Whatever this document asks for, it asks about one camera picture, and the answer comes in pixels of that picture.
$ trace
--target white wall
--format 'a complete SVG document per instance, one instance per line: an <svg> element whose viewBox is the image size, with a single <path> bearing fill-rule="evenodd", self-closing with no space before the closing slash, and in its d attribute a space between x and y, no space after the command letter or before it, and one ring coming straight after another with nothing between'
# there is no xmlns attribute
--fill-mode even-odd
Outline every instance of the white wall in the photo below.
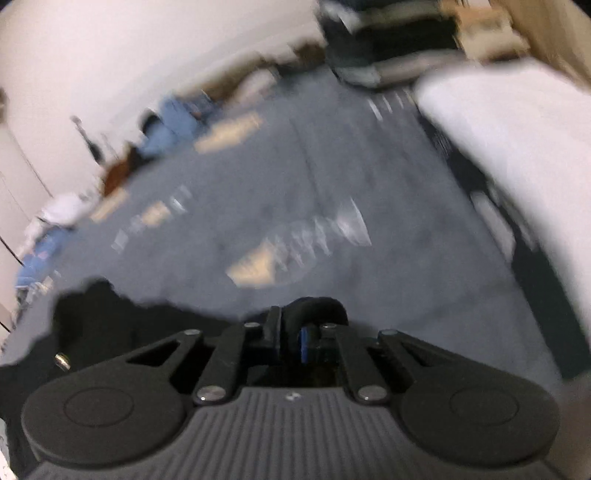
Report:
<svg viewBox="0 0 591 480"><path fill-rule="evenodd" d="M99 168L91 137L131 135L148 105L234 56L319 37L313 0L14 0L0 22L8 124L52 193L79 190Z"/></svg>

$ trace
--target black fabric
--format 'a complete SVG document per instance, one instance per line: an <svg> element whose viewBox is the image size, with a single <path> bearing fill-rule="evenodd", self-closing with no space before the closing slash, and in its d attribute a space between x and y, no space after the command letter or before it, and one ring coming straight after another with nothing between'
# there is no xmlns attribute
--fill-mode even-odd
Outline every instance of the black fabric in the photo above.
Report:
<svg viewBox="0 0 591 480"><path fill-rule="evenodd" d="M420 122L466 195L482 192L491 198L486 175L443 132L423 117ZM591 369L591 351L583 329L546 254L539 248L531 249L528 246L521 229L506 208L502 205L496 208L515 238L511 270L561 376L571 380Z"/></svg>
<svg viewBox="0 0 591 480"><path fill-rule="evenodd" d="M351 34L342 22L321 19L331 67L363 67L426 50L457 50L454 19L427 18L390 28L364 28Z"/></svg>
<svg viewBox="0 0 591 480"><path fill-rule="evenodd" d="M591 17L591 0L574 0L581 10Z"/></svg>
<svg viewBox="0 0 591 480"><path fill-rule="evenodd" d="M350 8L357 12L362 12L372 8L383 8L394 4L404 4L411 0L336 0L337 3L344 7Z"/></svg>
<svg viewBox="0 0 591 480"><path fill-rule="evenodd" d="M55 364L65 354L71 371L94 365L187 329L219 335L225 319L180 310L170 304L140 306L119 297L106 281L56 303L52 333L18 364L0 368L0 417L7 424L10 465L24 477L37 465L21 428L21 410L38 387L65 373Z"/></svg>
<svg viewBox="0 0 591 480"><path fill-rule="evenodd" d="M137 147L131 147L129 154L127 155L127 163L129 165L129 173L134 174L141 168L145 167L152 161L156 160L157 157L144 157L139 153Z"/></svg>
<svg viewBox="0 0 591 480"><path fill-rule="evenodd" d="M150 128L151 125L156 124L158 122L160 122L160 117L156 115L156 113L153 110L147 109L144 112L142 118L139 120L139 129L142 131L144 135L146 135L146 133L148 132L148 128Z"/></svg>

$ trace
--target clothing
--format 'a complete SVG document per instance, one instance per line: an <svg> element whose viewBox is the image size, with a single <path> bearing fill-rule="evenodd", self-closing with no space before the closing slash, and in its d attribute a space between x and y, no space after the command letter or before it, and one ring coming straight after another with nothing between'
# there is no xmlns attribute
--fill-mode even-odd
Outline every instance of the clothing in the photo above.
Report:
<svg viewBox="0 0 591 480"><path fill-rule="evenodd" d="M35 244L54 226L69 228L86 217L98 204L100 194L92 189L86 193L64 193L49 200L25 228L25 241L17 256L30 253Z"/></svg>
<svg viewBox="0 0 591 480"><path fill-rule="evenodd" d="M376 62L366 67L335 68L335 73L351 85L379 88L410 82L427 70L466 61L460 50L427 50Z"/></svg>
<svg viewBox="0 0 591 480"><path fill-rule="evenodd" d="M453 19L418 20L390 28L365 28L351 34L343 24L321 20L329 42L327 63L333 68L365 67L372 63L426 50L457 50Z"/></svg>
<svg viewBox="0 0 591 480"><path fill-rule="evenodd" d="M339 2L320 2L320 14L334 21L341 21L351 33L365 27L389 27L422 18L438 17L439 3L433 0L414 0L393 3L380 9L356 12Z"/></svg>
<svg viewBox="0 0 591 480"><path fill-rule="evenodd" d="M199 329L207 336L217 336L228 325L223 318L166 303L136 305L119 297L105 280L60 297L51 333L21 362L0 368L0 418L7 424L12 470L23 478L37 465L22 431L21 410L37 388L65 375L54 362L57 353L68 357L70 371L77 371L183 330Z"/></svg>
<svg viewBox="0 0 591 480"><path fill-rule="evenodd" d="M201 136L208 129L208 117L218 109L204 93L186 100L175 96L165 99L158 110L160 122L147 128L139 154L144 158L163 155L179 143Z"/></svg>
<svg viewBox="0 0 591 480"><path fill-rule="evenodd" d="M61 251L72 234L72 230L58 226L47 231L35 245L33 253L25 255L22 259L16 288L28 288L35 282L42 282L51 270L52 259Z"/></svg>

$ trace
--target brown object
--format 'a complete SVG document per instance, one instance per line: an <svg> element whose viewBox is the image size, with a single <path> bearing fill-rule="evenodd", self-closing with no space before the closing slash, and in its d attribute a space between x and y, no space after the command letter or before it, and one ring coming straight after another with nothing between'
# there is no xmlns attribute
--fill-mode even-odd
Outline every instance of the brown object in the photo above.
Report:
<svg viewBox="0 0 591 480"><path fill-rule="evenodd" d="M591 86L591 18L572 0L493 0L506 8L533 55Z"/></svg>
<svg viewBox="0 0 591 480"><path fill-rule="evenodd" d="M103 197L109 196L117 188L121 187L131 175L131 169L129 168L129 162L127 157L121 160L119 163L115 163L107 170L103 185Z"/></svg>

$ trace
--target white cloth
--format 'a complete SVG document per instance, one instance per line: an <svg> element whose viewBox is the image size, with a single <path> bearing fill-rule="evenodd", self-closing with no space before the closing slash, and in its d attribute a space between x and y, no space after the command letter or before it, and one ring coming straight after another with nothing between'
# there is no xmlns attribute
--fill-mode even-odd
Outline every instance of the white cloth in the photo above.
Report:
<svg viewBox="0 0 591 480"><path fill-rule="evenodd" d="M528 59L440 70L415 96L524 215L591 338L591 95Z"/></svg>
<svg viewBox="0 0 591 480"><path fill-rule="evenodd" d="M87 216L99 203L100 193L91 189L85 193L64 193L49 200L25 228L25 240L17 250L22 258L29 253L52 226L72 227Z"/></svg>

